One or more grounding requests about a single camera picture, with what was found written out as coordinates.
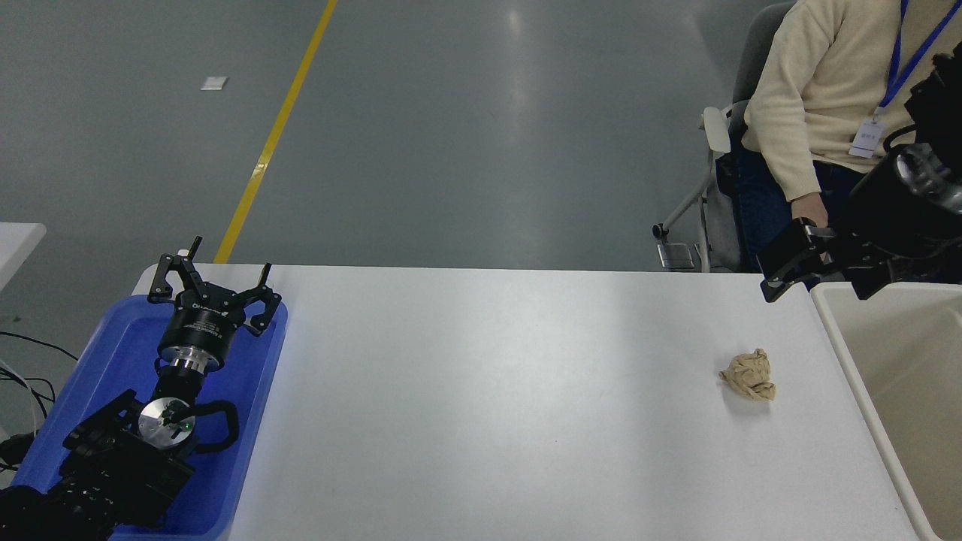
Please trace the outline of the person's right hand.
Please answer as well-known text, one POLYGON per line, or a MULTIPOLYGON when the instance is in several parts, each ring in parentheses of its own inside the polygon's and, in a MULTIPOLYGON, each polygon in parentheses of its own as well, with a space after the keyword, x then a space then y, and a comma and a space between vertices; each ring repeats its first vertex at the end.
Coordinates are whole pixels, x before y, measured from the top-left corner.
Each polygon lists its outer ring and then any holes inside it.
POLYGON ((815 227, 828 227, 828 211, 822 201, 820 192, 810 192, 810 194, 801 195, 800 198, 791 200, 789 205, 791 219, 806 219, 810 220, 815 227))

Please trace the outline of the right gripper black drum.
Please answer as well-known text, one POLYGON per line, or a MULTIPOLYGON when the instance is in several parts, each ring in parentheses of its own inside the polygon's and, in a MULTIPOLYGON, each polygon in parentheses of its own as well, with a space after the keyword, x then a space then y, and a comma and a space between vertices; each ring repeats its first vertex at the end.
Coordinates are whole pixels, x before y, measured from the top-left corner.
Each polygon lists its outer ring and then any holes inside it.
POLYGON ((851 191, 839 226, 905 259, 955 249, 960 246, 960 171, 933 152, 892 152, 851 191))

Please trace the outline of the left gripper black drum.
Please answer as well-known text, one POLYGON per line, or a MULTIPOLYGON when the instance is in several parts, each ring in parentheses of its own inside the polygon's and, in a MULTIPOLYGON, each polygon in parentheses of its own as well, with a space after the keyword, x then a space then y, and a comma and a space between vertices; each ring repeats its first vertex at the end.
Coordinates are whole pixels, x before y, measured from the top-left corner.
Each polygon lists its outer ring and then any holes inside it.
POLYGON ((210 282, 205 286, 206 292, 190 289, 175 298, 173 316, 158 345, 162 359, 199 352, 203 358, 226 360, 237 329, 245 322, 244 305, 234 300, 237 292, 210 282))

